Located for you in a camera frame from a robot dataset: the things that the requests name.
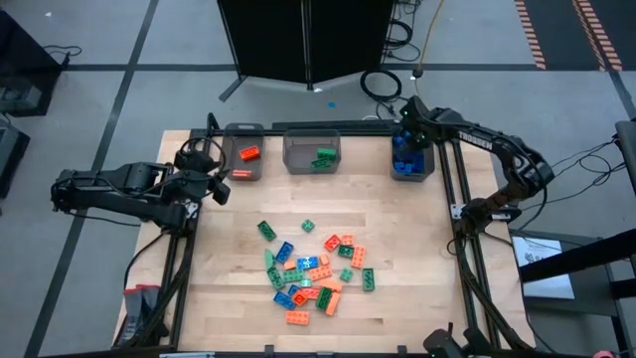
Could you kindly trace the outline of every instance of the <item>green lego brick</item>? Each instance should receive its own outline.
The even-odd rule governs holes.
[[[274,253],[269,249],[265,249],[265,269],[271,269],[276,265],[274,261]]]
[[[351,278],[354,277],[354,272],[351,271],[348,268],[343,268],[342,272],[340,273],[340,279],[343,280],[344,282],[349,282],[351,280]]]
[[[331,300],[331,293],[331,289],[322,287],[322,289],[320,289],[320,293],[318,293],[318,299],[316,299],[316,308],[327,310],[329,301]]]
[[[271,229],[271,227],[269,226],[269,224],[267,224],[266,221],[261,221],[258,224],[258,229],[260,230],[260,232],[262,233],[263,236],[265,236],[265,238],[268,241],[272,241],[274,239],[276,239],[276,233],[274,233],[274,231]]]
[[[302,270],[299,269],[291,269],[282,273],[282,279],[285,281],[285,283],[300,281],[304,278],[305,275],[303,274]]]
[[[362,269],[362,290],[372,291],[376,289],[376,280],[374,279],[374,270],[372,268]]]
[[[314,230],[316,226],[314,225],[314,223],[311,222],[311,220],[307,219],[304,222],[302,222],[301,227],[302,227],[302,230],[309,233],[310,231]]]
[[[336,160],[336,149],[318,148],[318,159]]]
[[[311,162],[312,168],[329,168],[331,166],[331,160],[318,159]]]
[[[354,247],[348,245],[341,245],[338,248],[338,256],[343,258],[352,258],[354,256]]]
[[[285,287],[285,282],[282,281],[282,277],[276,268],[270,268],[267,270],[267,276],[269,276],[269,280],[271,281],[271,285],[274,286],[276,290],[279,290]]]

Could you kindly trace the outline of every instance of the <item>paper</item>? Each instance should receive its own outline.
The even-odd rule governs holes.
[[[519,267],[558,255],[562,252],[556,240],[513,237]],[[524,283],[525,297],[574,299],[569,274]]]

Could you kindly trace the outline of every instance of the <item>wooden table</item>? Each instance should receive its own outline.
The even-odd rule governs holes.
[[[157,161],[172,161],[188,137],[189,131],[164,132]],[[452,158],[450,145],[448,149]],[[470,145],[463,145],[462,151],[472,196],[493,193],[497,184],[489,153]],[[407,183],[390,177],[387,137],[342,137],[342,153],[335,175],[292,176],[282,162],[282,138],[266,137],[262,178],[226,181],[232,194],[225,206],[205,200],[180,350],[262,351],[265,344],[273,344],[277,352],[395,353],[398,345],[406,345],[409,352],[423,352],[423,339],[449,321],[455,324],[455,339],[465,343],[459,272],[455,257],[446,251],[452,232],[437,155],[430,177]],[[300,228],[305,219],[316,224],[310,234]],[[256,224],[262,220],[278,239],[270,243],[261,236]],[[504,224],[493,223],[487,231],[509,240]],[[153,224],[143,225],[137,250],[158,232]],[[362,291],[356,269],[334,316],[317,311],[310,301],[301,308],[310,311],[310,325],[288,325],[284,308],[272,301],[263,251],[276,253],[284,240],[295,246],[293,258],[320,255],[326,253],[323,243],[332,234],[354,234],[356,243],[367,247],[365,266],[375,270],[376,290]],[[534,345],[511,248],[487,237],[481,243],[494,303]],[[144,253],[130,272],[128,286],[160,284],[167,247],[165,239]],[[336,254],[330,258],[333,278],[338,279],[349,261]],[[480,328],[486,332],[481,305],[475,302]],[[169,328],[173,313],[174,299],[165,319]],[[122,307],[120,321],[124,315]]]

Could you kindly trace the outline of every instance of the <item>wooden tabletop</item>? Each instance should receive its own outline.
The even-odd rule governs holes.
[[[188,137],[189,131],[164,132],[158,162],[172,161]],[[438,157],[435,172],[423,183],[398,182],[389,174],[388,137],[341,140],[342,161],[336,174],[292,176],[282,162],[282,138],[266,137],[262,178],[227,180],[232,193],[225,206],[205,200],[180,350],[262,351],[273,344],[279,352],[393,353],[398,345],[406,345],[409,352],[423,352],[423,339],[449,321],[454,323],[454,338],[465,343],[460,277],[455,257],[446,251],[452,232]],[[452,148],[448,149],[452,158]],[[472,197],[493,193],[497,184],[490,154],[470,145],[462,150]],[[450,161],[460,201],[454,160]],[[310,234],[300,227],[305,219],[316,224]],[[256,227],[262,220],[278,235],[271,243]],[[493,223],[487,231],[509,240],[504,224]],[[153,224],[143,225],[136,250],[158,233]],[[293,258],[318,256],[326,253],[323,244],[333,234],[353,234],[356,244],[367,247],[365,267],[375,271],[376,290],[363,292],[360,271],[354,269],[334,316],[316,310],[309,301],[297,308],[310,312],[309,326],[286,324],[284,308],[272,301],[275,291],[265,273],[264,249],[276,253],[288,241],[295,247]],[[481,244],[494,303],[534,345],[511,248],[487,237]],[[129,287],[160,284],[167,247],[165,239],[139,258]],[[338,279],[350,261],[335,253],[330,259],[332,278]],[[475,301],[480,328],[487,332],[481,305]],[[169,328],[173,313],[174,299],[166,315]],[[122,307],[119,319],[124,315]]]

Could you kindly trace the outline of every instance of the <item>floor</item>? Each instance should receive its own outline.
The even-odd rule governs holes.
[[[417,46],[423,42],[435,5],[424,0],[417,12]],[[154,161],[164,130],[203,127],[210,111],[221,126],[237,121],[269,126],[275,121],[360,119],[375,112],[375,103],[360,90],[358,76],[320,84],[320,92],[247,79],[221,102],[219,95],[236,79],[231,71],[129,70],[128,64],[230,64],[232,55],[219,10],[211,0],[0,0],[0,6],[42,45],[82,46],[83,53],[72,60],[74,65],[119,65],[78,67],[63,73],[46,116],[14,120],[32,141],[11,193],[2,202],[0,217],[4,239],[0,241],[0,277],[5,287],[0,290],[0,346],[5,357],[25,355],[58,261],[74,250],[49,327],[42,331],[39,354],[108,349],[111,343],[121,278],[132,257],[137,230],[86,221],[74,247],[74,241],[68,241],[72,218],[53,213],[49,201],[49,187],[61,170],[87,170],[100,162],[107,169]],[[499,0],[482,0],[479,6],[446,0],[426,61],[535,63],[513,2]],[[614,122],[635,114],[628,112],[633,102],[621,100],[616,81],[608,73],[508,72],[506,68],[431,71],[420,82],[420,92],[432,105],[451,106],[468,120],[522,136],[550,163],[607,141],[614,133]],[[414,94],[410,72],[396,74],[404,93]],[[636,73],[622,72],[618,78],[636,93]],[[376,90],[389,91],[394,86],[385,79],[370,82]],[[601,154],[614,165],[621,162],[613,146]],[[550,198],[570,195],[593,178],[572,169],[551,184]],[[536,202],[530,200],[524,206]],[[633,228],[634,213],[636,201],[627,173],[621,171],[603,186],[548,205],[529,229],[610,236]],[[628,274],[625,266],[614,268],[619,277]],[[623,303],[626,309],[636,308],[633,302]],[[611,327],[608,319],[532,311],[531,320],[559,352],[589,355],[616,349],[606,332]],[[636,333],[636,321],[631,322],[631,332]]]

